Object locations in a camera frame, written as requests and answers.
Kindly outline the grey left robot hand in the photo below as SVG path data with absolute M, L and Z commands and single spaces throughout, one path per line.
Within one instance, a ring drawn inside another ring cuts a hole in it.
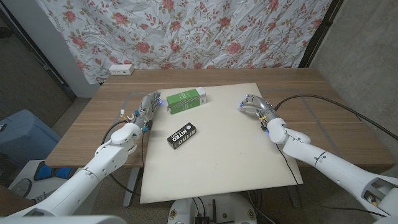
M 161 105 L 160 95 L 161 92 L 155 91 L 143 97 L 138 109 L 135 111 L 131 123 L 136 124 L 140 128 L 147 126 L 148 122 L 152 121 L 155 112 Z

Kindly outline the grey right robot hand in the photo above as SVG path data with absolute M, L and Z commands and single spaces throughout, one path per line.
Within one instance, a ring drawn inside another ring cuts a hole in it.
M 248 94 L 246 98 L 239 104 L 238 111 L 256 115 L 265 125 L 273 119 L 279 118 L 272 105 L 257 95 Z

